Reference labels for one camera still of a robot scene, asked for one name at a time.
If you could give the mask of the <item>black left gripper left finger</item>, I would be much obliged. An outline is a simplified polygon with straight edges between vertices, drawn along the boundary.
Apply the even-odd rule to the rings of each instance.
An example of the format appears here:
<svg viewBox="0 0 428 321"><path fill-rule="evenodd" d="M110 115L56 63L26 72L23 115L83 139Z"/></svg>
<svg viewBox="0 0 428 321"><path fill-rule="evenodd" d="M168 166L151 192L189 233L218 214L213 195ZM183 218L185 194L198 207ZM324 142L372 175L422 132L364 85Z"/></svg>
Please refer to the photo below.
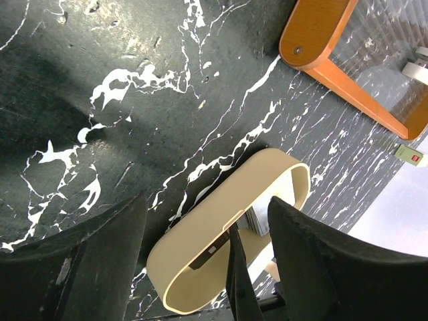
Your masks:
<svg viewBox="0 0 428 321"><path fill-rule="evenodd" d="M147 216L139 194L1 254L2 320L123 320Z"/></svg>

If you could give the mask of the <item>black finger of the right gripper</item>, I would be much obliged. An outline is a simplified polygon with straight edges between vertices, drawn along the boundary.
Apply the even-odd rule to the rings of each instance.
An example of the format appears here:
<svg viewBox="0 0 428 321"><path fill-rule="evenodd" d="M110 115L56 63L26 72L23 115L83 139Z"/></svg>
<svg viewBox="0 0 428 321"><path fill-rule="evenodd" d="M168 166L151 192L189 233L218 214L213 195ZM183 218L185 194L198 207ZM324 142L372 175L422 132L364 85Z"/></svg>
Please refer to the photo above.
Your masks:
<svg viewBox="0 0 428 321"><path fill-rule="evenodd" d="M234 320L264 320L247 270L243 244L236 225L229 229L229 261L225 289Z"/></svg>

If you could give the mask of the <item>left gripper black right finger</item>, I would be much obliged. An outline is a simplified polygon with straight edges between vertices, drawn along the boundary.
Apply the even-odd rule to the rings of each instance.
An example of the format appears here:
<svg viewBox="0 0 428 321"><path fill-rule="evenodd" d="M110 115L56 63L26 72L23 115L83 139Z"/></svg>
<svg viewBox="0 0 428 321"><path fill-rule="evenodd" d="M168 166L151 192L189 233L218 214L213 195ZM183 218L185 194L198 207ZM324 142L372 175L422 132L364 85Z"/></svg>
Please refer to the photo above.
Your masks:
<svg viewBox="0 0 428 321"><path fill-rule="evenodd" d="M290 320L427 319L427 258L351 237L278 197L268 221Z"/></svg>

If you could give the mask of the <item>beige card box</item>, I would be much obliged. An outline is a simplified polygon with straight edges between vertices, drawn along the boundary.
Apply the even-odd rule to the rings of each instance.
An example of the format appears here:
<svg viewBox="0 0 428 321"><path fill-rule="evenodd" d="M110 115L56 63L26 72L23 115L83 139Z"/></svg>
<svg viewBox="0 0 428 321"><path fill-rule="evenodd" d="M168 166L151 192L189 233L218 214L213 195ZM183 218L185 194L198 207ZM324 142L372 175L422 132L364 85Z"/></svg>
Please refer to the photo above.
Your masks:
<svg viewBox="0 0 428 321"><path fill-rule="evenodd" d="M310 168L280 149L266 148L249 159L187 213L152 248L146 270L163 306L191 314L225 288L229 244L200 268L193 263L262 195L277 196L301 209L310 192Z"/></svg>

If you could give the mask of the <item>black credit card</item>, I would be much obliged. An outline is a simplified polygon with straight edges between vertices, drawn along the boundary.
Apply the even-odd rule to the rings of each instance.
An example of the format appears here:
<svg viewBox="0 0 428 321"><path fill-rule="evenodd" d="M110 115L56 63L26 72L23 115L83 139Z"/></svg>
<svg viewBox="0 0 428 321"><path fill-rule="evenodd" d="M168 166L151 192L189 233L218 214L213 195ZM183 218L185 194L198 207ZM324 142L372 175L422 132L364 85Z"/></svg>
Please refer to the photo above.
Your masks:
<svg viewBox="0 0 428 321"><path fill-rule="evenodd" d="M216 254L230 239L229 232L225 231L211 245L208 246L198 257L196 257L189 267L192 270L197 270L206 264L211 257Z"/></svg>

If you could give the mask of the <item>white card stack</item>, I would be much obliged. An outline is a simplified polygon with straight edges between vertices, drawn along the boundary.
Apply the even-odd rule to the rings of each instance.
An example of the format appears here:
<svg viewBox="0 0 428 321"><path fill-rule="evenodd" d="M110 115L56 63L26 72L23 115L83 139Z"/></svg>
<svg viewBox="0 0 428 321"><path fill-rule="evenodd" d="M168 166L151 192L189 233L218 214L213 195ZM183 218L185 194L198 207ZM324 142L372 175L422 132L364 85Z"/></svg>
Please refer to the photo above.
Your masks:
<svg viewBox="0 0 428 321"><path fill-rule="evenodd" d="M251 206L238 220L238 229L248 229L260 236L268 234L270 228L268 223L268 206Z"/></svg>

